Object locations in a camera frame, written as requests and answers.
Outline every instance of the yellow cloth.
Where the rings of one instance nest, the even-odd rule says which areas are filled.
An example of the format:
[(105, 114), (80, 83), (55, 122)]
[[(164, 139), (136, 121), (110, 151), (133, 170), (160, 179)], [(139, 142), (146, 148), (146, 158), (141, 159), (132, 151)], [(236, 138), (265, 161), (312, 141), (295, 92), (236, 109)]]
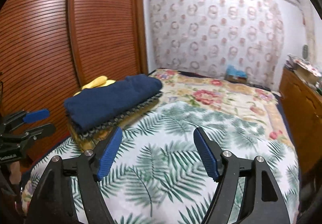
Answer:
[(90, 83), (86, 84), (85, 86), (83, 86), (82, 89), (92, 89), (92, 88), (96, 88), (96, 87), (106, 87), (106, 86), (108, 86), (110, 84), (113, 84), (114, 82), (115, 82), (114, 80), (107, 80), (106, 76), (100, 76), (100, 77), (94, 79), (93, 81), (91, 81)]

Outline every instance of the curtain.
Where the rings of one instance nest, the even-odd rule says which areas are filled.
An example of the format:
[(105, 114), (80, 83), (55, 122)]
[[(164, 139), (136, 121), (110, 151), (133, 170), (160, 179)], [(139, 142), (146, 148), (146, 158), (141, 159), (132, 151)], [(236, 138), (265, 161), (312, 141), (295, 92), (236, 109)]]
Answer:
[(223, 78), (228, 65), (270, 87), (284, 28), (274, 0), (150, 0), (159, 67)]

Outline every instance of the metal screw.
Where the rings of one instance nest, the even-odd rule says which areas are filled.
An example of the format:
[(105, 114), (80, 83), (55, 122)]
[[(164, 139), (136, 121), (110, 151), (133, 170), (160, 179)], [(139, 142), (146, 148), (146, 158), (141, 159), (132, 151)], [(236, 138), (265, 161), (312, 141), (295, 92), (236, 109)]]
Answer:
[(223, 152), (223, 155), (225, 156), (225, 157), (230, 157), (231, 156), (231, 152), (230, 151), (228, 151), (228, 150), (225, 150), (224, 152)]
[(84, 154), (85, 154), (85, 156), (91, 156), (91, 155), (93, 155), (93, 150), (91, 150), (91, 149), (85, 150)]
[(53, 156), (53, 157), (52, 157), (52, 161), (53, 161), (53, 162), (59, 161), (59, 156), (58, 156), (58, 155)]
[(262, 156), (257, 156), (256, 159), (258, 162), (264, 162), (265, 160)]

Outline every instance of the bed sheet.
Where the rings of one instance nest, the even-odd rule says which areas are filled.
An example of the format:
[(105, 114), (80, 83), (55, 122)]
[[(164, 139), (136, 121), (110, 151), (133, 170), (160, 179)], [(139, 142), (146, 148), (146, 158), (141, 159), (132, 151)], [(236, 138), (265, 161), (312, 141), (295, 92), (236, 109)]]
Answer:
[[(223, 149), (241, 158), (263, 156), (284, 196), (290, 222), (298, 210), (298, 161), (274, 96), (240, 84), (190, 78), (159, 69), (164, 95), (155, 109), (123, 130), (110, 174), (100, 182), (116, 223), (200, 223), (217, 183), (205, 172), (193, 142), (202, 127)], [(54, 155), (63, 159), (80, 150), (68, 138), (40, 161), (23, 192), (27, 210), (33, 191)], [(240, 178), (229, 223), (238, 216), (244, 179)], [(87, 223), (77, 179), (72, 179), (78, 219)]]

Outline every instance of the wooden slat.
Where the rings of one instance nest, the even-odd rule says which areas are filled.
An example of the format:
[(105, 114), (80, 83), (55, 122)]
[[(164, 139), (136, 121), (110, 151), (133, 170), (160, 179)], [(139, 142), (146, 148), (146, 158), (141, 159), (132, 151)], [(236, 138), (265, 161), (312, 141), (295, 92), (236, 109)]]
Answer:
[(135, 0), (74, 0), (73, 9), (86, 82), (100, 75), (121, 80), (140, 73)]
[(63, 101), (79, 87), (70, 51), (66, 0), (7, 0), (0, 11), (3, 115), (48, 108), (54, 135), (28, 150), (37, 159), (67, 132)]

